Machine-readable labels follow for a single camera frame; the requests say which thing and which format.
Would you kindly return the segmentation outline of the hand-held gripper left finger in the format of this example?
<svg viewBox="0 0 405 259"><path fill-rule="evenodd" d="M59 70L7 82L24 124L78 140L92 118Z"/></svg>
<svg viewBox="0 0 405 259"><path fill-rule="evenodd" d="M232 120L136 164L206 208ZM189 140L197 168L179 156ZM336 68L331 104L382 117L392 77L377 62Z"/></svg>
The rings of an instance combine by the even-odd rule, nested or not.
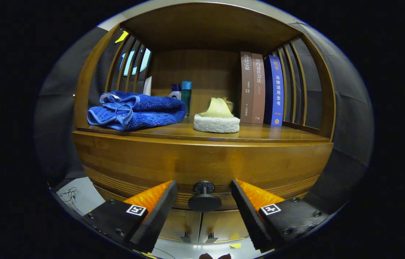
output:
<svg viewBox="0 0 405 259"><path fill-rule="evenodd" d="M82 219L112 241L150 253L177 197L177 183L168 181L124 201L110 199Z"/></svg>

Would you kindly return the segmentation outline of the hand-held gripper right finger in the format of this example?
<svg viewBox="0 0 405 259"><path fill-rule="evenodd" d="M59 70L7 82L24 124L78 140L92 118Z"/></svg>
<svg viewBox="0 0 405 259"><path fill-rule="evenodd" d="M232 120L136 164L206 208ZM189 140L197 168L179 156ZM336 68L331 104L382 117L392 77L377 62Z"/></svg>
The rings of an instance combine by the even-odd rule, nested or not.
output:
<svg viewBox="0 0 405 259"><path fill-rule="evenodd" d="M232 180L231 193L254 248L261 252L297 242L329 217L299 197L284 199L239 179Z"/></svg>

